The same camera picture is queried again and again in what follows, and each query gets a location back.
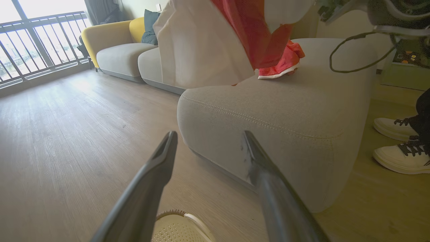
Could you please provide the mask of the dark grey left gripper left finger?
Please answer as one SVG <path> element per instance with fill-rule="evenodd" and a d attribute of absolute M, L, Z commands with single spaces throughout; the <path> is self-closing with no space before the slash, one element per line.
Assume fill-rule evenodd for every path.
<path fill-rule="evenodd" d="M 178 134 L 164 136 L 91 239 L 92 242 L 149 242 L 164 187 L 171 179 Z"/>

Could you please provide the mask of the grey right arm gripper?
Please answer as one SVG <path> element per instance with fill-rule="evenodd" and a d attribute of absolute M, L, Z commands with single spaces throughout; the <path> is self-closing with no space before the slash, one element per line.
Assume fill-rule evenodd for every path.
<path fill-rule="evenodd" d="M 317 4 L 320 20 L 327 25 L 350 11 L 361 10 L 377 33 L 403 38 L 430 35 L 428 0 L 318 0 Z"/>

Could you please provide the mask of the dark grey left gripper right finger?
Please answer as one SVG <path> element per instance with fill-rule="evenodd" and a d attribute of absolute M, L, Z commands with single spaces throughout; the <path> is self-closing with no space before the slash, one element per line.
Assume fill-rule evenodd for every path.
<path fill-rule="evenodd" d="M 243 132 L 248 179 L 262 207 L 271 242 L 328 242 L 329 237 L 251 131 Z"/>

